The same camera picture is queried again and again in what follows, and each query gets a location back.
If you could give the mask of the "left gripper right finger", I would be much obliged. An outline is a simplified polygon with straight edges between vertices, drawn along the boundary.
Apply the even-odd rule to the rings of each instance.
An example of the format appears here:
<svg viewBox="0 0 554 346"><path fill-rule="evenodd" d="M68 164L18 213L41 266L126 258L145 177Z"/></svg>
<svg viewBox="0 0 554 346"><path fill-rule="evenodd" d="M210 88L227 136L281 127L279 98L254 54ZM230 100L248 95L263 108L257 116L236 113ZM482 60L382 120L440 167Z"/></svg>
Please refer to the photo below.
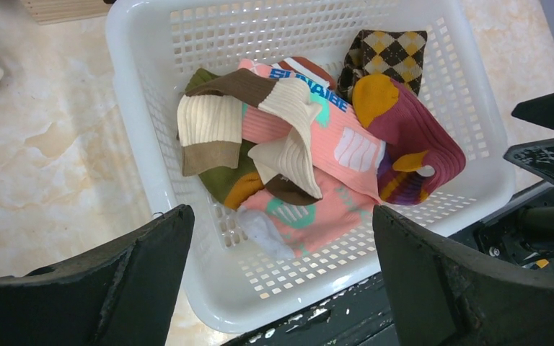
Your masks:
<svg viewBox="0 0 554 346"><path fill-rule="evenodd" d="M372 226L401 345L554 345L554 275L490 257L385 205Z"/></svg>

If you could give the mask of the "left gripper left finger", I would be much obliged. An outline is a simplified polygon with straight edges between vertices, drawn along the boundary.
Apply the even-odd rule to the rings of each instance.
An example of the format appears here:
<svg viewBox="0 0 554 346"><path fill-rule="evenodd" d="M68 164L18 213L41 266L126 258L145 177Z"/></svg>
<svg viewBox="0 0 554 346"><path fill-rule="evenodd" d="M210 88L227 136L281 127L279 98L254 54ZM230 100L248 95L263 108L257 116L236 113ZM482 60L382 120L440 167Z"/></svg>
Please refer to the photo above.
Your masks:
<svg viewBox="0 0 554 346"><path fill-rule="evenodd" d="M188 205L22 277L0 277L0 345L163 345L193 235Z"/></svg>

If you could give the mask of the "maroon striped sock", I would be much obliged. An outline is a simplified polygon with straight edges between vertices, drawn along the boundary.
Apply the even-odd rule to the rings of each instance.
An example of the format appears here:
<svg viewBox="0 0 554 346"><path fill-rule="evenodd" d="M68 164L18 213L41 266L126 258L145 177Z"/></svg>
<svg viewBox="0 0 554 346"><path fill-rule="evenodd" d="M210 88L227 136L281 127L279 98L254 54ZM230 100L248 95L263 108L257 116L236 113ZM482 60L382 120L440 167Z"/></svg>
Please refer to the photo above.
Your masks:
<svg viewBox="0 0 554 346"><path fill-rule="evenodd" d="M461 173L462 149L406 86L384 74L359 79L351 95L361 125L385 142L379 198L417 205Z"/></svg>

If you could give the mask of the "green striped sock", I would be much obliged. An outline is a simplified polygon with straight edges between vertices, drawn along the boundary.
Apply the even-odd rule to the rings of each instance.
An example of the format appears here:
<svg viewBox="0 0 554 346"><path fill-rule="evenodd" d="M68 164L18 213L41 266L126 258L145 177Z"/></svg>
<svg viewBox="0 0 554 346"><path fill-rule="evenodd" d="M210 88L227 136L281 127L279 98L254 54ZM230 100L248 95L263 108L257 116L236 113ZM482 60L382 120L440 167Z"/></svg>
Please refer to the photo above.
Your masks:
<svg viewBox="0 0 554 346"><path fill-rule="evenodd" d="M246 110L242 101L215 94L184 94L177 108L182 176L199 177L209 194L231 209L264 188L248 156L255 144L242 138Z"/></svg>

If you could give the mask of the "brown yellow argyle sock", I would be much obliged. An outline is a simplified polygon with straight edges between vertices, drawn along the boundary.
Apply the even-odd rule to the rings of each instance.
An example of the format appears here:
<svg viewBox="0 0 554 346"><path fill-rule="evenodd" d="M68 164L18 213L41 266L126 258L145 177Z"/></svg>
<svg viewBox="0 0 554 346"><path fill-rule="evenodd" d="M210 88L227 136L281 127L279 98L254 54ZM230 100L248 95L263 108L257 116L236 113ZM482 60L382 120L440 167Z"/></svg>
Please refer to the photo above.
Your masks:
<svg viewBox="0 0 554 346"><path fill-rule="evenodd" d="M369 74L384 74L419 94L428 33L361 30L344 58L336 91L350 102L356 82Z"/></svg>

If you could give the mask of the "cream sock brown toe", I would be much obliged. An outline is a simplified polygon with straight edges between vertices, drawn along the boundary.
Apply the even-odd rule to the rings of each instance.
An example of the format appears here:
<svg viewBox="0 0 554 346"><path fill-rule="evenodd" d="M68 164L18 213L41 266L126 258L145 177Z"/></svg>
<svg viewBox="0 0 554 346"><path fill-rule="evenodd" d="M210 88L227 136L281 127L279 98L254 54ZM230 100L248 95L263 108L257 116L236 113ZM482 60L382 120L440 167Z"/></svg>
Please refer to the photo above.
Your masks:
<svg viewBox="0 0 554 346"><path fill-rule="evenodd" d="M323 198L312 160L312 124L325 114L301 79L241 68L197 70L177 107L182 175L238 169L250 161L262 186L293 205Z"/></svg>

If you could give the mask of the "grey sock with red stripes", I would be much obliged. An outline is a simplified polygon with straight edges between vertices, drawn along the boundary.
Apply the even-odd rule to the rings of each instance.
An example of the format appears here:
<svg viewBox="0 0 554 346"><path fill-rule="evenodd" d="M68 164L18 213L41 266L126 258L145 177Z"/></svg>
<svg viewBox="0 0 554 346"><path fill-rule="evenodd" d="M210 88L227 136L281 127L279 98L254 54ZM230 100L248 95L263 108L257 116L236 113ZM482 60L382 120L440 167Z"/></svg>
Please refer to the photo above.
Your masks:
<svg viewBox="0 0 554 346"><path fill-rule="evenodd" d="M294 56L294 57L288 57L283 59L282 61L279 61L277 63L273 63L272 67L274 68L280 68L287 71L293 71L298 74L305 75L306 77L309 77L313 81L316 81L323 85L324 87L327 87L329 90L334 91L336 87L336 81L335 79L323 68L312 62L311 60L301 57L301 56Z"/></svg>

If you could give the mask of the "wooden hanger rack frame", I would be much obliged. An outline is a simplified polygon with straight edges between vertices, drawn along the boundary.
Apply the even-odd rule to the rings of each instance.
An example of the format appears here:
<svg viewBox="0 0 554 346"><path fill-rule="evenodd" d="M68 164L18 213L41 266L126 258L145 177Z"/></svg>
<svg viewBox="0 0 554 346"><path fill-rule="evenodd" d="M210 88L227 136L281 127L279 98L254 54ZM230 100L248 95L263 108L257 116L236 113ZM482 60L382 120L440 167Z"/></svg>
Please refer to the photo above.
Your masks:
<svg viewBox="0 0 554 346"><path fill-rule="evenodd" d="M22 5L40 25L105 16L114 1L22 0Z"/></svg>

